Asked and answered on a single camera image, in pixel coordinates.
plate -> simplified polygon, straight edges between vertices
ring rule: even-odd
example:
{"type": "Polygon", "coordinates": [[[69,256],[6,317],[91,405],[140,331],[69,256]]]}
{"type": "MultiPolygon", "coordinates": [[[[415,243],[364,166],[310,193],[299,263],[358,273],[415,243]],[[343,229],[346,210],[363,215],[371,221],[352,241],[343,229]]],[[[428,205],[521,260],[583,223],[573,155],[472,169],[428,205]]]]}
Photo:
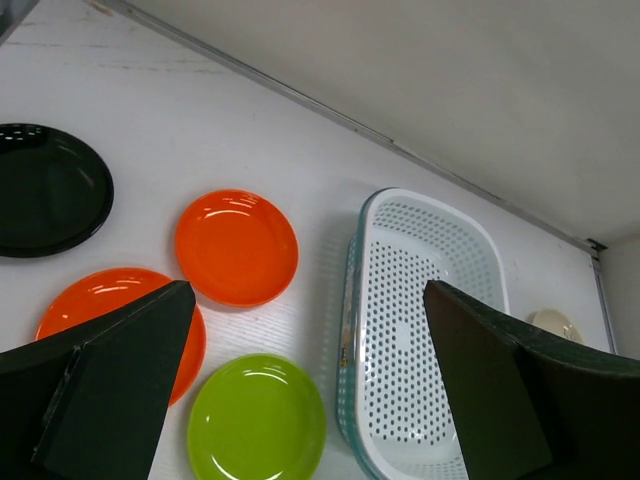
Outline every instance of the plate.
{"type": "Polygon", "coordinates": [[[100,156],[40,125],[0,125],[0,255],[42,257],[91,237],[113,204],[100,156]]]}
{"type": "Polygon", "coordinates": [[[176,252],[194,287],[236,307],[280,295],[298,265],[296,236],[285,216],[264,198],[240,190],[193,202],[178,224],[176,252]]]}
{"type": "Polygon", "coordinates": [[[202,387],[187,443],[198,480],[306,480],[325,437],[322,399],[309,376],[261,354],[226,364],[202,387]]]}
{"type": "Polygon", "coordinates": [[[584,345],[584,340],[571,320],[562,312],[554,309],[540,310],[533,316],[532,325],[542,330],[584,345]]]}
{"type": "MultiPolygon", "coordinates": [[[[143,268],[114,268],[89,275],[67,288],[49,306],[40,321],[36,340],[117,310],[169,282],[169,277],[143,268]]],[[[206,336],[204,319],[196,306],[171,393],[171,405],[184,395],[200,371],[206,336]]]]}

black plate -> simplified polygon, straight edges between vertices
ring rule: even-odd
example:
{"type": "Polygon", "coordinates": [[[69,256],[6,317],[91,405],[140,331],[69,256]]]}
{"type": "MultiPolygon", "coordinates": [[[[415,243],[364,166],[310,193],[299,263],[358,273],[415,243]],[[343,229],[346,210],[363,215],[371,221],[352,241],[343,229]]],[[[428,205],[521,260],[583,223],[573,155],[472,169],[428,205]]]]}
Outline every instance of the black plate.
{"type": "Polygon", "coordinates": [[[40,125],[0,125],[0,256],[43,257],[84,242],[113,204],[100,156],[40,125]]]}

orange plate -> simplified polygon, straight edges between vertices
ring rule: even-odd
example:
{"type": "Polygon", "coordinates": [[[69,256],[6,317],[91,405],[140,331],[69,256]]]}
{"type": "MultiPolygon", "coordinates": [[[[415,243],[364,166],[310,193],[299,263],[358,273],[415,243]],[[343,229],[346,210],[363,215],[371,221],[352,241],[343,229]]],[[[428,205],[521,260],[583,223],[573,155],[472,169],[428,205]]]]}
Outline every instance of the orange plate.
{"type": "MultiPolygon", "coordinates": [[[[114,268],[89,275],[67,288],[49,306],[40,321],[36,340],[117,310],[170,281],[169,277],[144,268],[114,268]]],[[[206,345],[204,320],[196,306],[170,405],[182,397],[195,380],[206,345]]]]}
{"type": "Polygon", "coordinates": [[[182,271],[207,297],[253,307],[291,283],[298,244],[285,216],[264,198],[240,190],[208,193],[184,212],[176,232],[182,271]]]}

metal trim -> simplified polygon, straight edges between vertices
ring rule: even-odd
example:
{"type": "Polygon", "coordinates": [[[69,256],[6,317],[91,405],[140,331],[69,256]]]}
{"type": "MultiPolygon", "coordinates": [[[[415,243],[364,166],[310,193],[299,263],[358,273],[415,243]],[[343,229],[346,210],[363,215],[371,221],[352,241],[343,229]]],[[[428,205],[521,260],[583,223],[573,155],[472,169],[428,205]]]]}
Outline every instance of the metal trim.
{"type": "Polygon", "coordinates": [[[593,274],[596,278],[596,288],[598,289],[598,297],[600,297],[600,306],[602,307],[602,317],[604,318],[604,328],[607,333],[609,349],[611,350],[611,353],[617,355],[618,345],[616,344],[616,340],[613,335],[613,328],[611,327],[611,317],[609,315],[607,296],[604,291],[604,283],[602,281],[602,267],[600,266],[599,258],[592,256],[591,265],[593,266],[593,274]]]}
{"type": "MultiPolygon", "coordinates": [[[[10,5],[12,3],[27,4],[29,5],[29,8],[26,9],[25,11],[21,11],[20,16],[14,17],[14,25],[12,26],[12,28],[10,28],[10,31],[6,33],[4,36],[2,36],[2,30],[0,29],[0,45],[2,44],[2,41],[5,40],[6,37],[11,33],[11,31],[13,31],[13,29],[16,26],[15,24],[22,21],[24,17],[29,13],[29,11],[31,11],[31,9],[38,3],[38,1],[39,0],[9,0],[10,5]]],[[[230,70],[255,81],[256,83],[262,85],[263,87],[266,87],[280,95],[283,95],[295,101],[299,105],[302,105],[308,108],[309,110],[319,113],[323,117],[328,118],[329,120],[332,120],[333,122],[339,125],[342,125],[345,128],[348,128],[354,133],[357,133],[358,135],[373,141],[374,143],[386,148],[387,150],[395,153],[396,155],[399,155],[402,158],[409,160],[410,162],[422,168],[425,168],[432,173],[435,173],[436,175],[440,176],[445,180],[448,180],[454,185],[457,185],[469,192],[472,192],[478,195],[479,197],[493,203],[494,205],[502,208],[503,210],[506,210],[507,212],[512,213],[513,215],[546,231],[547,233],[550,233],[556,236],[557,238],[567,242],[568,244],[584,252],[587,252],[592,257],[597,257],[597,252],[593,249],[592,245],[588,241],[573,237],[563,232],[562,230],[541,220],[537,216],[530,214],[527,211],[523,210],[522,208],[511,204],[507,200],[500,198],[496,195],[493,195],[487,190],[465,180],[464,178],[459,177],[458,175],[454,174],[453,172],[450,172],[449,170],[446,170],[445,168],[441,167],[438,163],[434,162],[433,160],[423,157],[422,155],[418,155],[410,151],[409,149],[403,147],[402,145],[399,145],[392,138],[389,138],[381,134],[380,132],[367,127],[366,125],[363,125],[357,120],[354,120],[353,118],[347,115],[344,115],[338,112],[337,110],[334,110],[331,107],[328,107],[322,102],[319,102],[318,100],[315,100],[314,98],[311,98],[308,95],[305,95],[299,90],[296,90],[295,88],[290,87],[289,85],[286,85],[283,82],[280,82],[279,80],[271,77],[270,75],[267,75],[264,72],[261,72],[256,68],[253,68],[252,66],[238,60],[237,58],[234,58],[231,55],[228,55],[222,50],[219,50],[211,45],[208,45],[198,40],[197,38],[192,37],[191,35],[188,35],[172,27],[171,25],[167,24],[166,22],[163,22],[157,17],[150,15],[147,12],[131,5],[129,2],[125,0],[100,0],[100,3],[102,3],[103,5],[113,9],[114,11],[128,18],[135,20],[139,24],[150,28],[151,30],[163,35],[164,37],[167,37],[175,41],[176,43],[203,55],[206,58],[209,58],[215,62],[218,62],[224,65],[230,70]]]]}
{"type": "Polygon", "coordinates": [[[0,0],[0,46],[38,2],[39,0],[0,0]]]}

perforated basket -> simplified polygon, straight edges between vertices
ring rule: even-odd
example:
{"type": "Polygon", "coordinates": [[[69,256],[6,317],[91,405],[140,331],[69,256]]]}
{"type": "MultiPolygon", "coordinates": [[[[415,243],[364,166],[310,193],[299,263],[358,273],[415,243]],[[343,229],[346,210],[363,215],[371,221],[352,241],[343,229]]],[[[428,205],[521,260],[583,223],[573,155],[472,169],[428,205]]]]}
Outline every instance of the perforated basket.
{"type": "Polygon", "coordinates": [[[373,195],[349,247],[336,409],[371,478],[468,478],[422,301],[435,279],[508,313],[502,263],[477,222],[407,190],[373,195]]]}

